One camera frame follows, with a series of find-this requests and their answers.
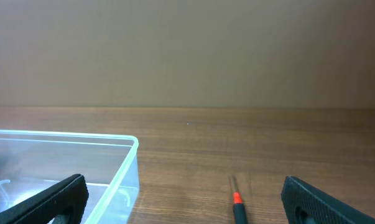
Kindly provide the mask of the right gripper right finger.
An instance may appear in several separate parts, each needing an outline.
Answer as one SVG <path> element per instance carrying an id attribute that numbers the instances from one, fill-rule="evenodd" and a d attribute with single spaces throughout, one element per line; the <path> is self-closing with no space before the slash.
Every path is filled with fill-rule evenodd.
<path id="1" fill-rule="evenodd" d="M 281 200 L 290 224 L 375 224 L 375 218 L 294 176 L 285 178 Z"/>

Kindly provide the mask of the red black screwdriver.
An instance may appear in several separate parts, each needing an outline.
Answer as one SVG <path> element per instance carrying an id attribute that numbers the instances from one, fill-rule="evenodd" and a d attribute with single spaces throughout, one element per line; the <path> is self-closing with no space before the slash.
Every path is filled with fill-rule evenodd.
<path id="1" fill-rule="evenodd" d="M 238 190 L 235 176 L 231 175 L 229 178 L 231 189 L 233 191 L 233 215 L 235 224 L 248 224 L 248 217 L 246 209 Z"/>

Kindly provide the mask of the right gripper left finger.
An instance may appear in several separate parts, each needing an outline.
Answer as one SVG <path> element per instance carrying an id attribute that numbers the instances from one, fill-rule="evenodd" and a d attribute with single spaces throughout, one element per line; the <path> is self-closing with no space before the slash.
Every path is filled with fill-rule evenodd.
<path id="1" fill-rule="evenodd" d="M 0 213 L 0 224 L 80 224 L 89 197 L 85 177 L 73 174 Z"/>

